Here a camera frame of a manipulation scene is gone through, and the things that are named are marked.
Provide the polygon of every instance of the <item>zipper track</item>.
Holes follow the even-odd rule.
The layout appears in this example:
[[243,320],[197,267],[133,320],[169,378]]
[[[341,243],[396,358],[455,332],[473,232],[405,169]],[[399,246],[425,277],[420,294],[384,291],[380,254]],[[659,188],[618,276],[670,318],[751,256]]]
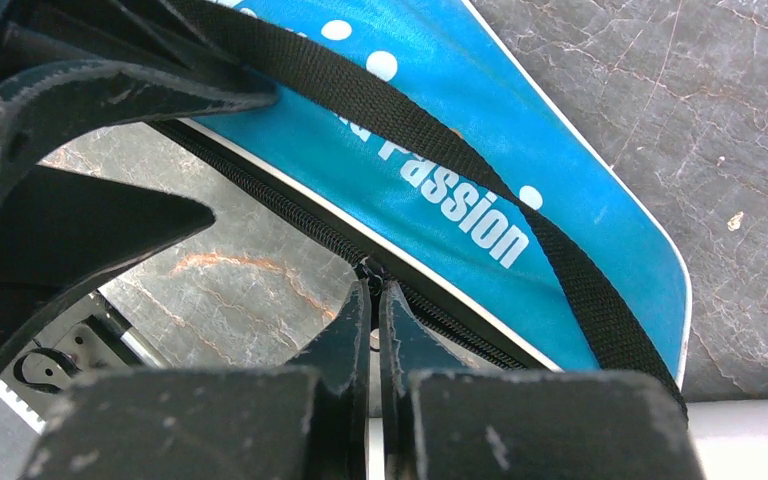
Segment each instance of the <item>zipper track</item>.
[[[169,122],[150,122],[149,126],[216,169],[237,187],[260,202],[290,225],[327,248],[355,268],[368,255],[330,225],[316,218],[286,196],[256,179],[209,146],[194,140],[188,127]],[[523,369],[526,365],[484,340],[454,317],[437,307],[405,282],[388,273],[384,281],[396,281],[417,320],[425,327],[504,369]]]

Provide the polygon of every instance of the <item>black strap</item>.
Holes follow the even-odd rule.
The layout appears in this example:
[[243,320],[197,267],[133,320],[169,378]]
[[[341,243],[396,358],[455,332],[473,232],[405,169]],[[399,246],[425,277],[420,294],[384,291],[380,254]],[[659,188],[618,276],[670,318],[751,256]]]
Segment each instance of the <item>black strap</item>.
[[611,282],[560,228],[520,201],[458,135],[386,82],[307,38],[203,0],[167,1],[218,51],[519,207],[599,365],[654,376],[686,414],[669,369]]
[[52,360],[54,363],[57,364],[58,367],[62,368],[63,371],[66,372],[66,375],[69,375],[69,378],[74,378],[75,375],[77,375],[81,371],[81,369],[78,368],[75,362],[73,362],[71,358],[69,358],[65,353],[61,352],[60,350],[55,350],[53,348],[47,348],[47,347],[39,347],[33,350],[29,350],[24,355],[17,358],[16,362],[13,363],[13,377],[15,377],[16,380],[19,381],[19,383],[30,388],[31,390],[36,390],[37,392],[50,393],[50,394],[57,394],[62,391],[60,387],[51,383],[34,383],[34,382],[28,381],[28,379],[25,377],[24,366],[25,366],[25,360],[27,360],[28,357],[31,356],[32,354],[39,354]]

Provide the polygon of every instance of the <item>gray marble surface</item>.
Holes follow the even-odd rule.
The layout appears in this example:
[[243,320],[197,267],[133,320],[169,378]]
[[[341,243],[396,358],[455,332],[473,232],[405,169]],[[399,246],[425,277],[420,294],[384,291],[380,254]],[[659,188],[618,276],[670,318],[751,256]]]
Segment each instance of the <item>gray marble surface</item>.
[[[688,398],[768,397],[768,0],[477,6],[683,252]],[[216,211],[104,289],[174,363],[280,363],[339,308],[348,265],[147,127],[94,132],[48,162]]]

